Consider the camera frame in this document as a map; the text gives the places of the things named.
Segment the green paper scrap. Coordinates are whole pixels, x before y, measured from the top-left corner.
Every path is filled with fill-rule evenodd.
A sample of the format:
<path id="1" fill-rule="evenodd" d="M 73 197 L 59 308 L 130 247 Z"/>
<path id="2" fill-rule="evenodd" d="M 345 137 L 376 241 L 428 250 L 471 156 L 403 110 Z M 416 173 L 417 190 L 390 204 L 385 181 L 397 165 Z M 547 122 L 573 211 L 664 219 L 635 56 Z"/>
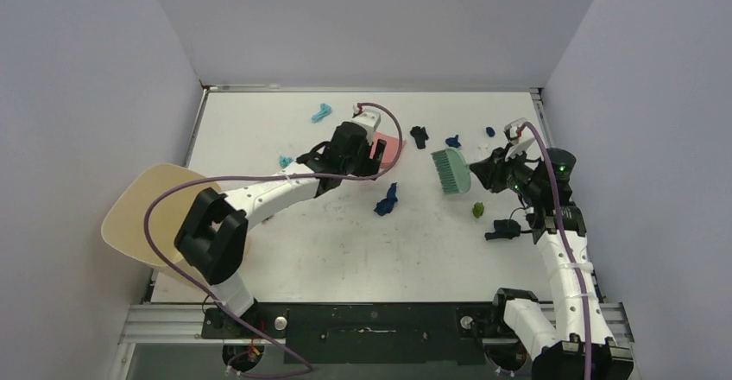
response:
<path id="1" fill-rule="evenodd" d="M 474 218 L 479 219 L 484 215 L 485 207 L 483 202 L 476 202 L 471 208 L 471 214 Z"/>

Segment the green hand brush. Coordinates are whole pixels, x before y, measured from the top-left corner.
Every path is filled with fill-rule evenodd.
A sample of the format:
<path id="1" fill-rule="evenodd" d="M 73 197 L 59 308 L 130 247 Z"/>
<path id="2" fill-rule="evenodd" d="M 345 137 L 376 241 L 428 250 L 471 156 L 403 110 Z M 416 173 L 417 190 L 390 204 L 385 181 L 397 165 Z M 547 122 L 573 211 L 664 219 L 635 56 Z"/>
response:
<path id="1" fill-rule="evenodd" d="M 432 152 L 431 158 L 444 194 L 464 194 L 470 191 L 470 169 L 460 151 L 448 147 Z"/>

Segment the pink plastic dustpan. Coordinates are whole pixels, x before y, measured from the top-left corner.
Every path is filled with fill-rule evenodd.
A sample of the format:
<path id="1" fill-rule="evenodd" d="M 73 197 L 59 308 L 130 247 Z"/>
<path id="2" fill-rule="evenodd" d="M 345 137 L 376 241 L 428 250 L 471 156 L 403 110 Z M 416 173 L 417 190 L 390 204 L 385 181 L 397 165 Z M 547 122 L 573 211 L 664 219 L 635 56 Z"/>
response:
<path id="1" fill-rule="evenodd" d="M 381 132 L 375 132 L 373 135 L 373 142 L 369 152 L 369 159 L 375 159 L 375 152 L 379 141 L 384 141 L 385 146 L 382 152 L 382 158 L 380 161 L 380 169 L 387 168 L 395 159 L 397 149 L 399 148 L 398 138 L 396 136 L 390 136 L 382 134 Z"/>

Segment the dark blue paper scrap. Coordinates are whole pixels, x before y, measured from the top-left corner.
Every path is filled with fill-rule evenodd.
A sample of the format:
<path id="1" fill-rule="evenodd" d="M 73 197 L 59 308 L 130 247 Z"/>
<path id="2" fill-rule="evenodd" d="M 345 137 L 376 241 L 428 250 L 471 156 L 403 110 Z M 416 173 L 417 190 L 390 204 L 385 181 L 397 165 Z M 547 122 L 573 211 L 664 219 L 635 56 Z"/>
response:
<path id="1" fill-rule="evenodd" d="M 374 212 L 377 215 L 385 216 L 387 214 L 390 214 L 394 210 L 398 202 L 397 186 L 397 182 L 391 183 L 386 192 L 386 196 L 376 203 Z"/>

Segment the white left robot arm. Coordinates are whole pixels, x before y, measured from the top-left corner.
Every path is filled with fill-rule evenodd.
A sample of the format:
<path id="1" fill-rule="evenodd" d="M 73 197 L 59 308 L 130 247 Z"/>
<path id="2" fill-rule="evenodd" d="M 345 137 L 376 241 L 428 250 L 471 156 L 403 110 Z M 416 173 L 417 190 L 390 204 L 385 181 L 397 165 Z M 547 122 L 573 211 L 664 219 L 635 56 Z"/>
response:
<path id="1" fill-rule="evenodd" d="M 342 122 L 326 142 L 300 155 L 269 180 L 219 193 L 211 187 L 194 199 L 174 240 L 176 250 L 204 278 L 228 310 L 224 326 L 239 338 L 257 326 L 255 297 L 239 269 L 248 230 L 295 203 L 338 187 L 346 175 L 376 174 L 386 147 L 374 134 L 380 118 L 364 112 Z"/>

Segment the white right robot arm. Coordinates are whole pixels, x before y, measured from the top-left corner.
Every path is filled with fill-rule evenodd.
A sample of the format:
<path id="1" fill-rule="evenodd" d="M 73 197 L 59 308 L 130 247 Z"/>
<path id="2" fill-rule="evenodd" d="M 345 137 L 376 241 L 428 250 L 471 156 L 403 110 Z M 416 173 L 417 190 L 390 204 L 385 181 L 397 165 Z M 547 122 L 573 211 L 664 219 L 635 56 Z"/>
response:
<path id="1" fill-rule="evenodd" d="M 533 379 L 630 378 L 633 355 L 618 344 L 604 318 L 592 283 L 587 228 L 571 200 L 576 157 L 549 148 L 548 157 L 532 168 L 526 154 L 510 157 L 512 150 L 495 149 L 469 169 L 486 190 L 511 190 L 530 208 L 527 222 L 546 268 L 554 319 L 543 314 L 533 294 L 502 288 L 488 312 L 490 329 L 516 335 L 532 360 Z"/>

